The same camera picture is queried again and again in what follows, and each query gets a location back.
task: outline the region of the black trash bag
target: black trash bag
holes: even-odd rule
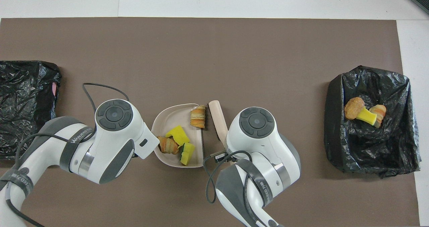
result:
[[[55,118],[61,74],[44,61],[0,61],[0,73],[0,159],[12,160],[24,138]]]
[[[361,97],[367,109],[385,105],[380,128],[345,118],[344,106],[353,97]],[[326,156],[343,172],[383,178],[420,170],[419,134],[406,76],[364,66],[337,76],[328,87],[324,128]]]

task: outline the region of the brown table mat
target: brown table mat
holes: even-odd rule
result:
[[[63,73],[57,115],[94,125],[83,82],[127,93],[151,128],[163,109],[219,100],[229,125],[271,111],[298,150],[301,178],[265,210],[285,226],[419,225],[414,175],[344,174],[326,159],[328,82],[358,65],[402,72],[395,21],[232,18],[3,18],[0,59],[43,60]],[[120,97],[90,88],[97,104]],[[1,163],[0,174],[6,171]],[[202,168],[154,153],[98,185],[49,168],[23,204],[46,226],[242,226],[205,200]]]

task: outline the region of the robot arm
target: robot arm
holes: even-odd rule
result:
[[[145,159],[159,143],[138,110],[125,100],[114,99],[101,104],[95,113],[95,121],[97,131],[84,142],[81,141],[93,130],[73,117],[58,117],[43,126],[40,133],[54,134],[68,141],[36,137],[20,158],[20,166],[1,178],[0,226],[25,227],[22,219],[12,213],[6,200],[10,199],[19,210],[33,185],[49,166],[59,165],[65,171],[102,184],[117,178],[133,153]],[[20,181],[26,181],[26,184],[21,187],[15,184]]]
[[[268,111],[250,107],[233,120],[227,134],[228,154],[239,161],[223,169],[216,181],[219,201],[239,221],[250,227],[281,226],[263,207],[300,176],[299,155],[292,144],[277,132]]]

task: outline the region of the white tile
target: white tile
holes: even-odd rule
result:
[[[119,0],[119,16],[429,19],[410,0]]]
[[[419,128],[420,171],[415,172],[420,225],[429,226],[429,21],[399,20],[398,36],[404,75],[410,78]]]
[[[116,17],[119,0],[0,0],[0,18]]]

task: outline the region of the plate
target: plate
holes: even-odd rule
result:
[[[202,148],[202,132],[200,128],[190,125],[190,111],[195,109],[198,104],[188,103],[182,105],[174,105],[161,111],[155,118],[152,126],[152,133],[155,136],[163,136],[176,126],[182,126],[190,143],[195,145],[195,150],[187,166],[180,162],[181,154],[162,153],[159,148],[155,148],[155,154],[161,162],[168,166],[181,167],[181,168],[195,168],[201,167],[204,160]]]

